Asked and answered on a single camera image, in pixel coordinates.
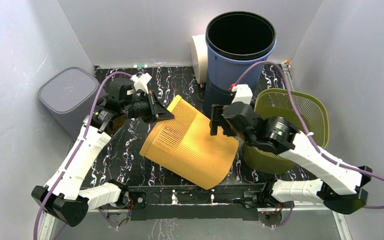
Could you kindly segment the orange mesh waste basket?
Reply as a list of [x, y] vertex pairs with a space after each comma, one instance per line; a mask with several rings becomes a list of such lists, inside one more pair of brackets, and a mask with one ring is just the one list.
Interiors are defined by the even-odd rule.
[[175, 118], [157, 122], [139, 154], [202, 189], [212, 189], [230, 171], [239, 142], [211, 135], [210, 120], [180, 95], [167, 109]]

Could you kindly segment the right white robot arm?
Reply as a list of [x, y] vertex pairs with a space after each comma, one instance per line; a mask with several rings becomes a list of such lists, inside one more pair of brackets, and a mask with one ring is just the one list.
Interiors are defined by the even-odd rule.
[[211, 106], [210, 135], [222, 128], [223, 135], [239, 137], [250, 147], [290, 160], [305, 168], [317, 178], [306, 181], [274, 180], [267, 183], [261, 192], [246, 196], [244, 204], [252, 208], [266, 205], [275, 207], [286, 202], [309, 202], [323, 204], [328, 209], [350, 215], [367, 204], [368, 192], [363, 186], [371, 178], [361, 174], [367, 166], [357, 171], [339, 166], [323, 157], [325, 151], [313, 146], [296, 125], [280, 116], [262, 118], [243, 102]]

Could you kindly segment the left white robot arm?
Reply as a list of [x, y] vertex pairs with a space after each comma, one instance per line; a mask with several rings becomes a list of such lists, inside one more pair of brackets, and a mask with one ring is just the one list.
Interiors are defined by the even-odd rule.
[[114, 179], [88, 189], [81, 186], [100, 152], [126, 119], [141, 119], [146, 124], [174, 119], [148, 86], [151, 78], [147, 73], [115, 78], [105, 96], [95, 97], [73, 148], [46, 184], [32, 190], [31, 196], [41, 211], [75, 227], [91, 210], [108, 204], [117, 208], [133, 204], [128, 187]]

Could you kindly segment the grey mesh waste basket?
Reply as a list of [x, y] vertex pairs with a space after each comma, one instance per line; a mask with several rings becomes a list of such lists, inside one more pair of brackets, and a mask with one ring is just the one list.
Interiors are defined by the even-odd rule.
[[38, 98], [75, 140], [99, 87], [99, 81], [85, 70], [69, 67], [42, 85]]

